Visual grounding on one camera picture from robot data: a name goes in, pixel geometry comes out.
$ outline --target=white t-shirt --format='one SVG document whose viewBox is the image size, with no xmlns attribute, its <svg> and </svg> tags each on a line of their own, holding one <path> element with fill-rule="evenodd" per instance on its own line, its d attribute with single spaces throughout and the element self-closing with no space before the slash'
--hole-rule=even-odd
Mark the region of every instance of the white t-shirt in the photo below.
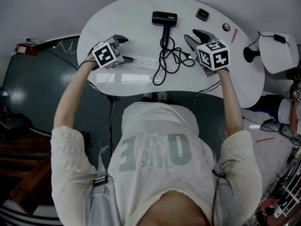
<svg viewBox="0 0 301 226">
<path fill-rule="evenodd" d="M 88 163 L 77 131 L 54 129 L 51 145 L 52 196 L 58 215 L 65 226 L 82 225 L 83 195 L 96 178 L 96 170 Z M 211 221 L 213 166 L 212 152 L 198 138 L 198 124 L 191 111 L 162 103 L 130 105 L 124 111 L 122 138 L 108 168 L 122 225 L 136 225 L 170 190 L 190 197 Z M 248 131 L 238 132 L 223 143 L 219 166 L 237 184 L 243 218 L 248 219 L 262 194 Z"/>
<path fill-rule="evenodd" d="M 278 120 L 283 124 L 290 124 L 292 112 L 292 100 L 283 99 L 278 109 Z M 297 134 L 301 135 L 301 106 L 297 105 L 298 127 Z"/>
</svg>

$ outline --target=red pen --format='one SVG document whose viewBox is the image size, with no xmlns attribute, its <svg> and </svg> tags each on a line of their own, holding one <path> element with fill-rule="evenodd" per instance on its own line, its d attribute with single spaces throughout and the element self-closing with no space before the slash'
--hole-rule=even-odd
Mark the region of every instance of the red pen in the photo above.
<svg viewBox="0 0 301 226">
<path fill-rule="evenodd" d="M 231 40 L 231 43 L 233 43 L 234 39 L 235 39 L 235 36 L 237 34 L 238 30 L 237 28 L 234 30 L 234 34 L 233 34 L 233 37 L 232 37 L 232 40 Z"/>
</svg>

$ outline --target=person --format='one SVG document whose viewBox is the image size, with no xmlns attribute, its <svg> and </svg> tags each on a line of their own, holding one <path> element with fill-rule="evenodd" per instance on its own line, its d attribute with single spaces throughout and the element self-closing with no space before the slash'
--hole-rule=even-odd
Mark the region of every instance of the person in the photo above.
<svg viewBox="0 0 301 226">
<path fill-rule="evenodd" d="M 82 63 L 55 113 L 51 139 L 52 197 L 61 222 L 65 226 L 217 226 L 219 204 L 215 201 L 215 185 L 219 179 L 213 177 L 214 154 L 198 137 L 194 114 L 183 106 L 133 103 L 124 110 L 122 137 L 108 170 L 100 169 L 101 157 L 98 171 L 89 163 L 83 136 L 73 129 L 73 123 L 94 66 L 93 58 Z M 242 223 L 252 216 L 261 199 L 261 174 L 251 134 L 243 130 L 241 109 L 229 73 L 220 69 L 218 75 L 228 133 L 218 167 L 227 181 L 235 185 L 233 192 L 240 202 Z M 228 203 L 231 212 L 235 205 Z"/>
<path fill-rule="evenodd" d="M 291 132 L 301 135 L 301 107 L 293 93 L 289 99 L 280 95 L 261 96 L 248 110 L 267 113 L 276 122 L 289 125 Z"/>
</svg>

